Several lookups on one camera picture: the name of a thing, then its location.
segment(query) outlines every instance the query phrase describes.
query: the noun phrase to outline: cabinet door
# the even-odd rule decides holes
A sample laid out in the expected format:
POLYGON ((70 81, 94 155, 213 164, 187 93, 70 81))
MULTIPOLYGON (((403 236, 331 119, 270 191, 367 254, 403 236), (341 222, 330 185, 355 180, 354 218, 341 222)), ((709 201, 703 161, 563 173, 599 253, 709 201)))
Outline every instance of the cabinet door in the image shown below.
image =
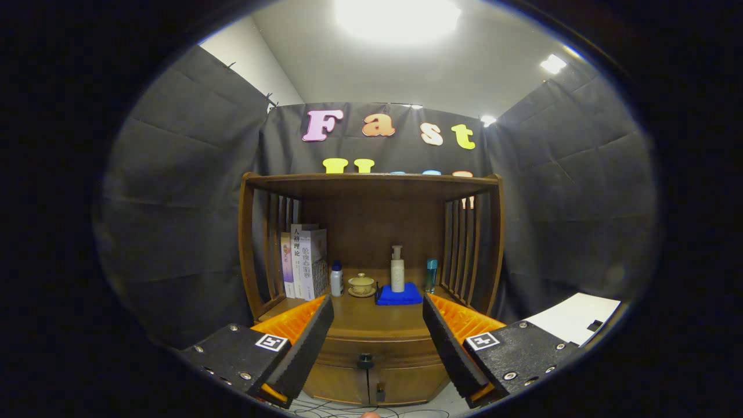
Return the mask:
POLYGON ((314 398, 369 405, 369 383, 362 369, 315 364, 304 391, 314 398))
POLYGON ((373 405, 404 405, 428 402, 449 383, 442 364, 369 371, 369 396, 373 405), (377 401, 377 389, 384 400, 377 401))

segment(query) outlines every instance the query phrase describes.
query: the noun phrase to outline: blue cloth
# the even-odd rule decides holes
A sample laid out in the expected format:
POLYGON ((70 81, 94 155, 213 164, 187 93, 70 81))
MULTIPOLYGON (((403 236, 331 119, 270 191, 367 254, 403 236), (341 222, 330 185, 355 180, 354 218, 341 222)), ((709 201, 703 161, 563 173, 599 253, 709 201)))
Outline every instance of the blue cloth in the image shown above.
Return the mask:
POLYGON ((405 283, 405 290, 399 293, 392 291, 389 285, 382 288, 382 295, 377 300, 377 305, 415 305, 423 303, 423 296, 418 291, 415 283, 405 283))

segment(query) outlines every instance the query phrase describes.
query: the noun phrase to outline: white wall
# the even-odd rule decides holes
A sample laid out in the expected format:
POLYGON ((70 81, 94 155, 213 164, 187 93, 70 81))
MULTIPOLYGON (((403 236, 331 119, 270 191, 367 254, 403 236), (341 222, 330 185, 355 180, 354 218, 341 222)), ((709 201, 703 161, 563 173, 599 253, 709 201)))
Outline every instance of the white wall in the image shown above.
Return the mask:
POLYGON ((270 99, 279 106, 305 102, 266 45, 252 17, 214 33, 201 47, 225 65, 234 62, 230 67, 234 72, 261 93, 272 93, 270 99))

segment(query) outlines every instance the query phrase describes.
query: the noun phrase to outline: cabinet handle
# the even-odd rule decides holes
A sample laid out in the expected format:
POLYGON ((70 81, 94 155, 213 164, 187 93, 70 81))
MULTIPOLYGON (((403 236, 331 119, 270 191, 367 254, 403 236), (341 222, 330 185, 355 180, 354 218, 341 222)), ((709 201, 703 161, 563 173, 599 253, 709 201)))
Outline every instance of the cabinet handle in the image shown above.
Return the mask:
POLYGON ((377 402, 384 402, 387 392, 384 391, 384 383, 377 383, 377 402))
POLYGON ((371 354, 363 353, 359 354, 359 360, 356 362, 356 365, 360 369, 369 370, 374 366, 374 362, 372 361, 373 357, 371 354))

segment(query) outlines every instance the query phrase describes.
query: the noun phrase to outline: orange gripper part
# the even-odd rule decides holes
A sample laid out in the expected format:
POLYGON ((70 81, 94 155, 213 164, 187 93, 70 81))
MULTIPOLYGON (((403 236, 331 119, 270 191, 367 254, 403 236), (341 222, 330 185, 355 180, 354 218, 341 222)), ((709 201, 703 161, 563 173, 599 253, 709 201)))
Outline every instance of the orange gripper part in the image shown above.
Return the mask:
POLYGON ((302 331, 305 330, 305 327, 312 319, 312 315, 315 314, 315 311, 317 311, 317 308, 320 306, 323 299, 325 299, 325 295, 304 302, 296 308, 289 309, 282 314, 251 327, 250 329, 263 332, 264 334, 289 338, 291 344, 295 345, 296 340, 302 334, 302 331))
POLYGON ((452 334, 459 341, 459 344, 463 344, 464 339, 467 337, 506 326, 506 324, 500 321, 496 321, 466 306, 450 302, 440 296, 429 295, 429 297, 431 297, 433 305, 441 313, 441 317, 444 318, 444 321, 446 321, 452 334))

